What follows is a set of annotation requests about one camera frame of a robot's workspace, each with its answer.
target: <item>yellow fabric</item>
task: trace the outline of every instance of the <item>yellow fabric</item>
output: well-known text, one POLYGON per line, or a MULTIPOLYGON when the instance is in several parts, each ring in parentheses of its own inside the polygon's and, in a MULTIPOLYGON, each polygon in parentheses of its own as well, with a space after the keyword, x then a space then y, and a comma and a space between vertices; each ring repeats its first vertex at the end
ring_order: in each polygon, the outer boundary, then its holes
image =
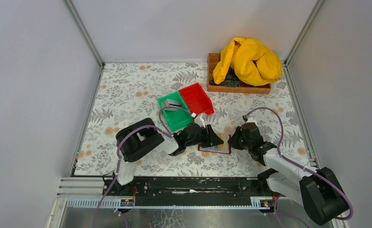
POLYGON ((213 72, 216 84, 225 80, 229 67, 242 82, 253 86, 276 82, 282 75, 279 57, 255 39, 234 38, 221 51, 221 60, 213 72))

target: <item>leaf pattern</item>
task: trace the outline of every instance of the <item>leaf pattern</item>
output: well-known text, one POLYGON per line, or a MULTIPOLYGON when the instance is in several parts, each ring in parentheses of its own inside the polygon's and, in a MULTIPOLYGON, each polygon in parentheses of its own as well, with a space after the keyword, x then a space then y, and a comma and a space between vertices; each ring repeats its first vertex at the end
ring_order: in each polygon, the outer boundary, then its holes
MULTIPOLYGON (((99 90, 76 162, 75 175, 103 175, 117 165, 115 134, 147 117, 159 122, 157 99, 200 83, 206 89, 206 63, 112 63, 106 64, 99 90)), ((286 81, 273 83, 268 95, 207 92, 214 113, 207 120, 216 133, 233 134, 243 124, 242 116, 253 108, 274 109, 284 124, 281 151, 308 164, 298 117, 286 81)), ((267 110, 253 113, 264 140, 277 143, 281 134, 276 116, 267 110)), ((266 167, 251 159, 247 151, 232 149, 230 155, 200 152, 191 146, 175 157, 153 150, 137 162, 136 176, 254 177, 266 167)))

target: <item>wooden tray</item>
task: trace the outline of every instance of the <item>wooden tray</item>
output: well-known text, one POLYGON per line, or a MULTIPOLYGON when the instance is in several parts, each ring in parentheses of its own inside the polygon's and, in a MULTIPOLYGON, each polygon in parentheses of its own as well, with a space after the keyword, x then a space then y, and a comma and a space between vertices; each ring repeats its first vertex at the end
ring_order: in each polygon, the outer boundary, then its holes
POLYGON ((210 80, 213 79, 212 72, 214 72, 215 66, 221 59, 220 53, 209 53, 208 54, 208 79, 207 79, 207 91, 209 92, 225 92, 225 93, 243 93, 243 94, 269 94, 271 92, 271 84, 262 86, 248 85, 244 82, 240 82, 238 87, 226 87, 220 85, 210 85, 210 80))

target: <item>red plastic container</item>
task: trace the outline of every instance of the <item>red plastic container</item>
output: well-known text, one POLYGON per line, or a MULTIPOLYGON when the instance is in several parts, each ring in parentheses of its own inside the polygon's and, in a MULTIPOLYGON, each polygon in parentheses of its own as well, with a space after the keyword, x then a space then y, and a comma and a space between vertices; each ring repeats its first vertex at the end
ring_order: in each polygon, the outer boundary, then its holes
POLYGON ((214 113, 212 101, 204 92, 199 83, 194 83, 186 88, 179 89, 179 93, 191 112, 199 115, 214 113))

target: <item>white wall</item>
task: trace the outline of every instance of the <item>white wall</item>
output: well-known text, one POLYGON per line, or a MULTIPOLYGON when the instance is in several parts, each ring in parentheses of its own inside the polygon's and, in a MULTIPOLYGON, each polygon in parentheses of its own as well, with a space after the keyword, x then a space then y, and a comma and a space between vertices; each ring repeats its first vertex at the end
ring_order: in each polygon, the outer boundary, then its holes
POLYGON ((74 0, 105 61, 207 60, 234 37, 286 58, 316 0, 74 0))
POLYGON ((372 0, 326 1, 290 65, 323 166, 372 227, 372 0))
POLYGON ((44 227, 98 66, 61 0, 0 0, 0 228, 44 227))

